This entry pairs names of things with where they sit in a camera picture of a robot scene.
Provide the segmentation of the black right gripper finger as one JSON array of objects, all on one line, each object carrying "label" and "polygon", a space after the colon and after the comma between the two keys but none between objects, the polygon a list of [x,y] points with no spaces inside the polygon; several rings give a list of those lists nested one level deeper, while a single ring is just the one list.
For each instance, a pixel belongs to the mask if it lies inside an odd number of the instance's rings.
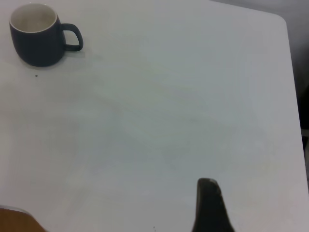
[{"label": "black right gripper finger", "polygon": [[221,189],[211,178],[197,182],[196,216],[194,232],[233,232]]}]

